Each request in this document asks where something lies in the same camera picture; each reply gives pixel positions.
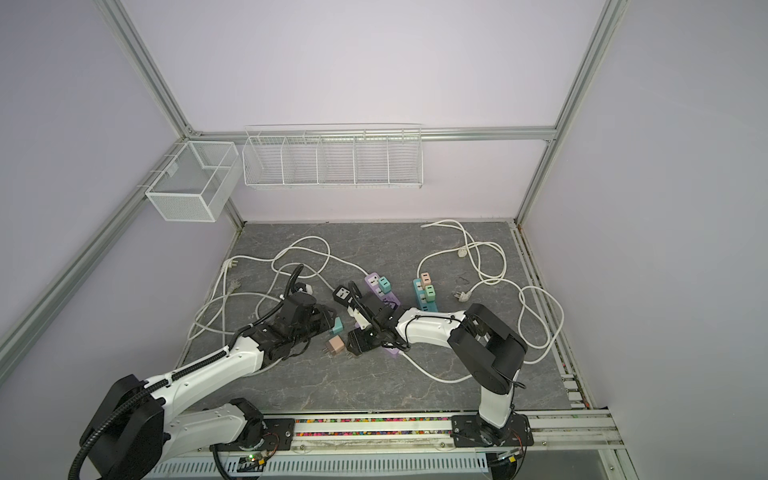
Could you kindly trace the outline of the pink plug purple strip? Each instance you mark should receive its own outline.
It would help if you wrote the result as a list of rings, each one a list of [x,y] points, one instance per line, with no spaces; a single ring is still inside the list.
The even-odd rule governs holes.
[[[346,344],[339,335],[333,336],[325,344],[325,351],[331,356],[338,355],[345,349]]]

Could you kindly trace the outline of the teal power strip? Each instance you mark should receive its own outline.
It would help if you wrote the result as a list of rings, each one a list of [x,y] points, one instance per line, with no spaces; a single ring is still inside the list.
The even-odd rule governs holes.
[[[413,281],[413,287],[414,287],[414,292],[415,292],[418,308],[420,310],[426,311],[426,312],[437,312],[438,311],[438,307],[437,307],[437,304],[436,304],[436,300],[434,302],[426,302],[425,301],[425,297],[424,297],[424,293],[423,293],[423,286],[421,285],[421,280],[420,279],[415,279]]]

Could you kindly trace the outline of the black power strip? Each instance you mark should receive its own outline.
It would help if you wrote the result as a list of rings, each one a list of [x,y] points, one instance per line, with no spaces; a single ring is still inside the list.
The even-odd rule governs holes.
[[[356,296],[350,289],[340,285],[334,290],[333,299],[344,308],[350,308],[355,306]]]

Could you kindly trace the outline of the green plug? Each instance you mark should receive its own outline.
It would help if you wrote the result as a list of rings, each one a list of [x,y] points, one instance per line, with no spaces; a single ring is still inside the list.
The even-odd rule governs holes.
[[[423,293],[426,302],[434,302],[436,300],[436,291],[433,285],[429,284],[424,286]]]

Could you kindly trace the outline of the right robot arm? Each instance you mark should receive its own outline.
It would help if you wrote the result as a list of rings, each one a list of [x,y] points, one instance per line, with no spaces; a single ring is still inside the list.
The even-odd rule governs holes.
[[[523,438],[513,426],[513,398],[527,344],[482,304],[463,311],[440,313],[406,308],[376,294],[364,295],[340,286],[334,300],[356,319],[347,348],[354,355],[382,347],[405,353],[416,344],[450,349],[480,385],[478,413],[468,428],[456,433],[479,446],[500,446]]]

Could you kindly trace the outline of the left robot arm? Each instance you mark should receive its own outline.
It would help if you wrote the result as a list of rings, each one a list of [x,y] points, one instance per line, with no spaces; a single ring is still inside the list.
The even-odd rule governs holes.
[[[277,449],[278,435],[245,398],[200,412],[188,409],[295,355],[297,345],[308,346],[329,331],[336,315],[306,292],[287,293],[213,353],[146,380],[134,375],[117,380],[85,428],[68,478],[79,478],[85,463],[103,479],[141,479],[157,464],[199,448]]]

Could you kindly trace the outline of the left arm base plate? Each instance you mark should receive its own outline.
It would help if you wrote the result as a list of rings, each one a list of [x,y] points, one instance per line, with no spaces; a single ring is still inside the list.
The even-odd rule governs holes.
[[[249,421],[238,437],[237,447],[243,451],[287,451],[291,448],[295,426],[296,420],[288,417]]]

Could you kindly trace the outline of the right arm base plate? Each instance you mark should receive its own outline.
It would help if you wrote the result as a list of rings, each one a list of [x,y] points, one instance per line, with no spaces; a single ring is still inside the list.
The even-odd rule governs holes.
[[[512,413],[503,427],[495,427],[479,414],[453,415],[451,436],[458,448],[529,447],[534,438],[527,416]]]

